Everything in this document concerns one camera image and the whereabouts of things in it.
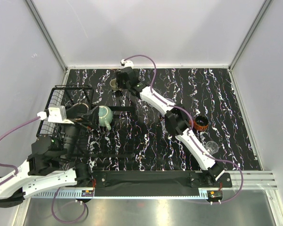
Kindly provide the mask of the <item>small beige mug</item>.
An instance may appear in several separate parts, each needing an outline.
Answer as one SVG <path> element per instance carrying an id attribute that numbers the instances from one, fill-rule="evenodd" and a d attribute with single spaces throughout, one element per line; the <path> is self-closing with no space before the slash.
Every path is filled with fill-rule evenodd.
<path id="1" fill-rule="evenodd" d="M 113 91 L 119 90 L 119 88 L 117 86 L 117 80 L 116 79 L 112 79 L 109 84 L 110 84 L 110 87 Z"/>

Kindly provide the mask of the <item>green glazed ceramic mug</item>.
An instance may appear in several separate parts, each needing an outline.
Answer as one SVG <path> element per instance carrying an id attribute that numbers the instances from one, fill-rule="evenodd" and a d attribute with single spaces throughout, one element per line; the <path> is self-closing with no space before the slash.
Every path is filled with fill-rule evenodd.
<path id="1" fill-rule="evenodd" d="M 99 106 L 99 126 L 106 127 L 108 130 L 111 130 L 111 123 L 113 121 L 113 113 L 112 110 L 105 106 Z"/>

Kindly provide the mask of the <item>orange black mug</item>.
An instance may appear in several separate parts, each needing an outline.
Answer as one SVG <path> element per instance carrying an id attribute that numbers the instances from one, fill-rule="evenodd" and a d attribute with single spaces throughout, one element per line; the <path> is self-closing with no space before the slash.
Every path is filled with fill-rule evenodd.
<path id="1" fill-rule="evenodd" d="M 204 115 L 196 115 L 194 120 L 193 120 L 193 128 L 196 131 L 205 131 L 208 128 L 209 121 L 208 118 Z"/>

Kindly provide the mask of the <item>black mug red inside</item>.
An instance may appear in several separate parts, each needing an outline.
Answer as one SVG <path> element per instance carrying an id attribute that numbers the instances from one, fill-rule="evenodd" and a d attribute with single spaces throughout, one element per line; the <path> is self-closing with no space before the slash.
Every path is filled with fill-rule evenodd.
<path id="1" fill-rule="evenodd" d="M 89 111 L 89 106 L 85 103 L 77 103 L 66 109 L 67 119 L 77 120 Z"/>

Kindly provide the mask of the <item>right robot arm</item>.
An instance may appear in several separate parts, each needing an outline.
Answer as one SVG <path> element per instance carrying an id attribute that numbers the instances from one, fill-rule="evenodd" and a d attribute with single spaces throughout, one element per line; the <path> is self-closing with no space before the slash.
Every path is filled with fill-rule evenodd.
<path id="1" fill-rule="evenodd" d="M 224 167 L 196 138 L 192 130 L 193 120 L 184 108 L 162 97 L 151 86 L 139 81 L 132 67 L 116 71 L 116 88 L 128 90 L 133 96 L 155 107 L 164 116 L 167 132 L 181 141 L 197 160 L 206 185 L 215 187 L 221 182 L 221 176 L 225 172 Z"/>

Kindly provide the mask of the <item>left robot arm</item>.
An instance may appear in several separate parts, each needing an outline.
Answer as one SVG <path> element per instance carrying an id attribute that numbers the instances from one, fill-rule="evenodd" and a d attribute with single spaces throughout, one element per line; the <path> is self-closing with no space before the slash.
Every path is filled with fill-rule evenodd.
<path id="1" fill-rule="evenodd" d="M 72 107 L 62 105 L 49 107 L 37 116 L 0 136 L 0 141 L 17 129 L 36 120 L 55 124 L 56 133 L 39 135 L 31 145 L 32 153 L 16 167 L 0 163 L 0 167 L 12 168 L 6 176 L 0 177 L 0 208 L 20 205 L 35 194 L 60 188 L 79 187 L 81 200 L 87 202 L 94 197 L 96 180 L 90 174 L 86 163 L 75 162 L 85 154 L 74 150 L 81 129 L 98 128 L 99 108 L 86 104 Z"/>

